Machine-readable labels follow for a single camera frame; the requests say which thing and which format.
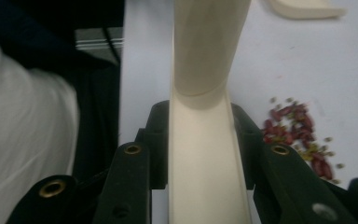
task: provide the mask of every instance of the black cable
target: black cable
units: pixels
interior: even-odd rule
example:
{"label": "black cable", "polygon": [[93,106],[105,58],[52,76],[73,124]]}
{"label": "black cable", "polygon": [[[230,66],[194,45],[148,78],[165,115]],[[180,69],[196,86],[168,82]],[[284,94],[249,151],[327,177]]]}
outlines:
{"label": "black cable", "polygon": [[115,49],[115,46],[112,43],[112,37],[110,36],[109,31],[106,26],[103,26],[103,35],[107,41],[107,44],[109,45],[110,51],[112,52],[112,55],[113,55],[113,58],[118,63],[118,66],[120,66],[121,65],[120,56],[118,55],[118,53]]}

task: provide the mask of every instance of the red bean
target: red bean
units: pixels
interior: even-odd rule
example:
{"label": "red bean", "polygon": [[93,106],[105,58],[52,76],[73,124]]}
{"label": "red bean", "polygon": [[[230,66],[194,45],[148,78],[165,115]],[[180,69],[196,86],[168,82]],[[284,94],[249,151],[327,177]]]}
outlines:
{"label": "red bean", "polygon": [[272,138],[268,137],[268,136],[264,136],[264,142],[267,144],[272,143]]}
{"label": "red bean", "polygon": [[273,133],[273,126],[272,126],[272,120],[270,119],[266,119],[266,121],[264,121],[264,126],[265,126],[265,133],[269,134],[269,133]]}
{"label": "red bean", "polygon": [[269,111],[269,113],[270,113],[271,117],[272,117],[273,119],[275,119],[276,121],[280,122],[280,121],[282,120],[281,115],[280,115],[276,110],[271,109],[271,110]]}
{"label": "red bean", "polygon": [[313,136],[312,133],[308,133],[307,137],[308,137],[309,141],[311,141],[311,142],[315,141],[315,136]]}
{"label": "red bean", "polygon": [[272,129],[272,131],[270,134],[274,134],[274,135],[277,134],[277,132],[278,132],[277,127],[272,127],[271,129]]}
{"label": "red bean", "polygon": [[280,137],[285,137],[287,134],[286,128],[285,127],[280,127],[280,132],[279,132],[279,136]]}
{"label": "red bean", "polygon": [[331,171],[330,165],[326,161],[322,161],[322,169],[323,169],[324,176],[326,177],[326,179],[332,180],[333,172]]}
{"label": "red bean", "polygon": [[310,142],[307,139],[301,139],[301,143],[303,144],[304,148],[310,148]]}
{"label": "red bean", "polygon": [[292,136],[294,139],[298,139],[298,128],[295,124],[292,125]]}
{"label": "red bean", "polygon": [[317,152],[317,153],[312,153],[312,158],[314,160],[318,160],[318,161],[324,161],[324,155],[322,155],[321,153]]}
{"label": "red bean", "polygon": [[285,134],[284,143],[288,146],[291,146],[293,144],[293,136],[290,133]]}
{"label": "red bean", "polygon": [[307,107],[303,104],[301,105],[292,105],[293,110],[299,113],[306,113],[307,112]]}
{"label": "red bean", "polygon": [[266,119],[266,121],[264,121],[264,127],[266,129],[272,127],[272,121],[270,119]]}
{"label": "red bean", "polygon": [[291,106],[287,106],[287,107],[285,107],[284,109],[281,109],[280,111],[278,111],[278,113],[279,113],[281,116],[288,115],[290,112],[292,112],[292,107],[291,107]]}
{"label": "red bean", "polygon": [[309,133],[313,133],[313,128],[310,127],[310,126],[304,125],[304,126],[302,126],[301,128],[302,128],[303,130],[307,130]]}
{"label": "red bean", "polygon": [[271,133],[269,133],[267,129],[263,129],[262,131],[264,136],[271,135]]}
{"label": "red bean", "polygon": [[313,127],[313,122],[310,119],[310,116],[307,114],[304,114],[304,120],[302,122],[306,127],[312,128]]}
{"label": "red bean", "polygon": [[310,132],[309,129],[307,129],[306,127],[304,126],[301,126],[299,129],[298,129],[298,132],[299,133],[303,133],[303,134],[308,134]]}
{"label": "red bean", "polygon": [[295,120],[296,121],[303,121],[304,120],[304,113],[302,112],[296,112],[295,113]]}
{"label": "red bean", "polygon": [[319,177],[324,176],[324,168],[321,161],[312,160],[310,162],[310,166],[312,167],[313,172]]}
{"label": "red bean", "polygon": [[277,136],[279,136],[279,137],[282,137],[282,136],[284,136],[284,129],[282,129],[282,127],[280,127],[280,126],[275,126],[275,128],[276,128],[276,135]]}

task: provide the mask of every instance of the small seed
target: small seed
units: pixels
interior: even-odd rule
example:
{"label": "small seed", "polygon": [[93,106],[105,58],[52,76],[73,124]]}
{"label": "small seed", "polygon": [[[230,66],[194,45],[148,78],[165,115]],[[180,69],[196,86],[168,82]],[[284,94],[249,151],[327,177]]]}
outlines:
{"label": "small seed", "polygon": [[290,114],[287,114],[286,117],[288,119],[293,119],[295,117],[295,114],[294,113],[290,113]]}
{"label": "small seed", "polygon": [[311,144],[310,144],[310,149],[317,151],[318,145],[316,145],[316,143],[311,143]]}
{"label": "small seed", "polygon": [[301,158],[304,160],[304,161],[312,161],[312,156],[309,154],[309,153],[304,153],[301,155]]}
{"label": "small seed", "polygon": [[309,154],[312,154],[312,153],[318,152],[318,149],[310,147],[309,149],[307,149],[306,152],[308,152]]}
{"label": "small seed", "polygon": [[325,141],[325,142],[331,142],[331,141],[333,141],[333,138],[332,138],[332,137],[326,137],[326,138],[324,139],[324,141]]}
{"label": "small seed", "polygon": [[333,179],[331,182],[333,184],[340,184],[341,183],[341,181],[339,179]]}
{"label": "small seed", "polygon": [[344,163],[339,163],[339,164],[336,165],[336,167],[337,167],[338,169],[342,169],[342,168],[345,167],[345,164],[344,164]]}
{"label": "small seed", "polygon": [[283,141],[282,137],[279,137],[279,136],[272,137],[272,142],[280,143],[282,141]]}
{"label": "small seed", "polygon": [[336,153],[333,152],[333,151],[330,151],[330,152],[326,153],[326,156],[329,156],[329,157],[334,157],[335,155],[336,155]]}
{"label": "small seed", "polygon": [[319,150],[325,152],[328,150],[328,146],[322,146]]}

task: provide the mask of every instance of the white surface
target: white surface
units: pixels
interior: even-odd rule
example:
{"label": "white surface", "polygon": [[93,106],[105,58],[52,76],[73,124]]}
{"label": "white surface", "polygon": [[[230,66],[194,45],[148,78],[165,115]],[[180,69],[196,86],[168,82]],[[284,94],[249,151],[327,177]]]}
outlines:
{"label": "white surface", "polygon": [[34,183],[71,174],[77,126],[76,93],[62,78],[0,51],[0,223]]}
{"label": "white surface", "polygon": [[[329,144],[340,185],[358,176],[358,1],[336,0],[348,9],[339,20],[290,21],[255,0],[249,9],[228,81],[231,100],[256,124],[268,117],[269,98],[310,103],[316,136]],[[127,0],[120,142],[133,141],[153,104],[169,99],[172,0]],[[166,196],[153,199],[154,224],[167,223]]]}

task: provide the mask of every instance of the white fabric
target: white fabric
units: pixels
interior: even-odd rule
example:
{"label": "white fabric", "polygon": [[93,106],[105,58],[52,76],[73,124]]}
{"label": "white fabric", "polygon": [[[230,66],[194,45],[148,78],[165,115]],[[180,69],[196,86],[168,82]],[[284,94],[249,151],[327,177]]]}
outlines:
{"label": "white fabric", "polygon": [[34,183],[71,174],[77,129],[75,91],[0,50],[0,223]]}

